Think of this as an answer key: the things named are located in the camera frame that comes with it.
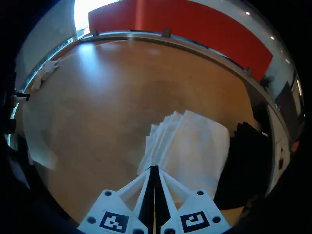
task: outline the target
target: white wall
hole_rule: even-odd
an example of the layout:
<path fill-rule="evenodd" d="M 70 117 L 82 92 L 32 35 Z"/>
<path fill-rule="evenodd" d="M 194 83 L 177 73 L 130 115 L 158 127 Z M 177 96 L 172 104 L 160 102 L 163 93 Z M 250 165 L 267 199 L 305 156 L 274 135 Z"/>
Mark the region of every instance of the white wall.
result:
<path fill-rule="evenodd" d="M 213 9 L 216 9 L 250 30 L 271 52 L 273 55 L 272 61 L 266 72 L 266 76 L 273 76 L 274 80 L 270 84 L 272 89 L 272 98 L 275 99 L 282 91 L 286 82 L 289 85 L 293 81 L 293 70 L 291 59 L 287 55 L 287 51 L 282 45 L 275 39 L 272 40 L 270 36 L 275 36 L 271 32 L 270 28 L 260 19 L 255 12 L 253 12 L 248 6 L 239 2 L 232 2 L 230 0 L 190 0 L 197 2 Z"/>
<path fill-rule="evenodd" d="M 22 86 L 51 50 L 74 35 L 74 0 L 61 0 L 39 20 L 24 41 L 16 58 L 16 88 Z"/>

